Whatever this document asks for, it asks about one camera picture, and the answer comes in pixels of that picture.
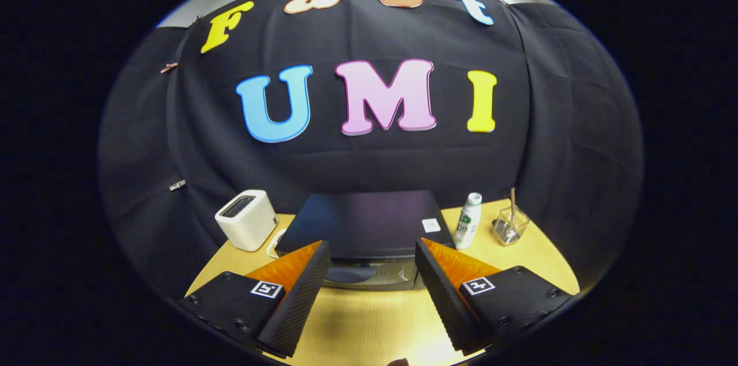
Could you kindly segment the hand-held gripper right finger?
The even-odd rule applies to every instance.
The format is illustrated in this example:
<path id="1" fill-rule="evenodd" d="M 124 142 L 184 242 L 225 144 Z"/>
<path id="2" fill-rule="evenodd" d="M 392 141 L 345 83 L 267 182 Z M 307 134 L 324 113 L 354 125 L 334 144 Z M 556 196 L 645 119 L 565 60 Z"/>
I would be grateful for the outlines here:
<path id="1" fill-rule="evenodd" d="M 514 345 L 554 317 L 571 295 L 525 266 L 498 269 L 419 238 L 415 264 L 455 350 Z"/>

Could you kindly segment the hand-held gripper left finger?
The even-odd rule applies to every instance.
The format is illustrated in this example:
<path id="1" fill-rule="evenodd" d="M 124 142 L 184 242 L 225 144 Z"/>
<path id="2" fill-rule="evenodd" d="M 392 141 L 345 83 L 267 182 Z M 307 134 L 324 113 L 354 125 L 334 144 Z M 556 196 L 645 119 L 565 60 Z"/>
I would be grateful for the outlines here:
<path id="1" fill-rule="evenodd" d="M 292 357 L 330 267 L 319 240 L 251 271 L 224 271 L 179 300 L 207 329 L 244 348 Z"/>

